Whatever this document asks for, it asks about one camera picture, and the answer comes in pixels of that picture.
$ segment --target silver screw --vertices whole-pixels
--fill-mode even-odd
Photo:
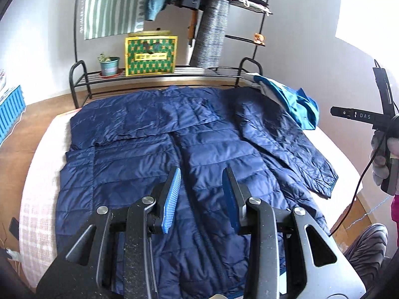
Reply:
[[[298,216],[304,216],[306,215],[306,210],[301,207],[296,207],[294,209],[294,213],[296,213]]]
[[[250,197],[249,198],[249,203],[252,203],[253,205],[260,205],[261,200],[257,197]]]
[[[144,197],[143,199],[141,199],[141,201],[145,204],[145,205],[151,205],[154,202],[154,198],[153,197]]]
[[[105,215],[108,212],[108,207],[107,206],[100,206],[97,208],[97,213],[99,215]]]

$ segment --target blue plastic basket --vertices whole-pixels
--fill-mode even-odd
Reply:
[[[25,101],[19,85],[0,103],[0,143],[7,136],[8,131],[23,109],[25,109]]]

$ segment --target mattress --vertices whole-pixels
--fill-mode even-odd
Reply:
[[[23,270],[35,288],[57,255],[55,246],[55,206],[59,192],[59,171],[66,163],[71,144],[69,120],[77,110],[57,116],[43,135],[26,178],[21,201],[19,248]],[[304,131],[326,157],[339,178],[327,200],[312,193],[331,228],[353,197],[359,174],[322,130]]]

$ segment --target small orange plush toy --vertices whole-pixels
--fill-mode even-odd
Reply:
[[[253,40],[255,44],[264,45],[265,44],[264,41],[265,37],[263,35],[255,34],[255,39]]]

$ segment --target wall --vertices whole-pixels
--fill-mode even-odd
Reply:
[[[266,47],[259,48],[257,56],[265,75],[294,88],[303,87],[320,106],[320,127],[362,172],[369,159],[371,127],[334,118],[330,108],[382,111],[372,57],[335,38],[340,0],[269,2],[274,15],[266,19]],[[0,67],[7,70],[10,82],[21,84],[27,104],[69,92],[68,73],[74,63],[73,8],[74,0],[13,0],[0,21]],[[185,61],[183,42],[189,16],[189,10],[169,6],[145,28],[171,29],[180,37],[180,64]],[[260,19],[258,14],[232,7],[227,33],[252,38]],[[79,58],[87,62],[90,71],[99,70],[97,55],[123,56],[123,41],[123,35],[91,41],[83,41],[79,35]],[[252,51],[251,45],[226,39],[221,65],[237,66]],[[370,172],[359,197],[366,209],[386,197],[374,185]],[[390,200],[376,209],[371,219],[388,226],[388,254],[392,255],[396,227],[390,219]]]
[[[35,103],[69,93],[73,53],[75,0],[13,0],[0,21],[0,68],[7,80],[21,85],[25,102]],[[169,29],[185,41],[191,11],[167,7],[145,30]],[[124,55],[125,35],[84,41],[78,34],[78,58],[89,71],[99,71],[100,53]],[[186,61],[186,45],[179,44],[178,64]]]
[[[369,161],[372,127],[332,117],[330,108],[340,106],[382,112],[372,70],[373,58],[335,38],[340,0],[270,0],[269,3],[274,14],[266,19],[263,31],[267,38],[266,47],[259,48],[257,55],[264,75],[293,88],[302,87],[318,102],[319,126],[361,173]],[[259,16],[255,19],[252,14],[244,14],[246,10],[237,8],[231,8],[230,12],[229,21],[235,20],[229,22],[230,35],[251,38],[257,32]],[[237,51],[242,48],[243,56],[251,55],[251,49],[244,43],[226,39],[223,64],[238,64]],[[394,78],[390,73],[388,76],[397,90]],[[371,170],[366,174],[363,186],[359,198],[366,210],[374,208],[387,196],[374,185]],[[397,232],[390,217],[390,203],[389,199],[376,209],[371,220],[387,225],[390,234],[388,254],[393,255]]]

